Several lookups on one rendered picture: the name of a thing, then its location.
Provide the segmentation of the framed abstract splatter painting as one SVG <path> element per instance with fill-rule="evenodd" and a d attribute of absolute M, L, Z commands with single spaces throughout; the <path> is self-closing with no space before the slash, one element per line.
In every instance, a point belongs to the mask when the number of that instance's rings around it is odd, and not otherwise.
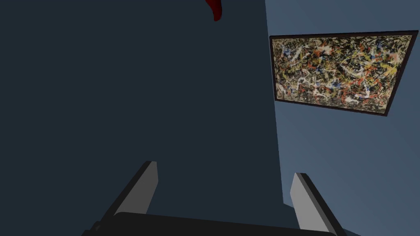
<path fill-rule="evenodd" d="M 269 36 L 274 99 L 387 116 L 417 30 Z"/>

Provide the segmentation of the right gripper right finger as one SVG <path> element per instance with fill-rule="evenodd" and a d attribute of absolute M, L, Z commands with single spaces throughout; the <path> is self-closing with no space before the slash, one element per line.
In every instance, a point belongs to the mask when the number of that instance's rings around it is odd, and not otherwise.
<path fill-rule="evenodd" d="M 290 196 L 300 229 L 346 236 L 343 227 L 306 173 L 294 174 Z"/>

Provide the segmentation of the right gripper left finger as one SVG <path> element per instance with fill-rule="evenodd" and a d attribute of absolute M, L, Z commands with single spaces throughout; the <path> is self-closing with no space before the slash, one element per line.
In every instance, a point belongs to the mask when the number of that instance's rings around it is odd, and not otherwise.
<path fill-rule="evenodd" d="M 158 184 L 157 170 L 157 162 L 144 162 L 108 208 L 101 221 L 120 212 L 146 214 Z"/>

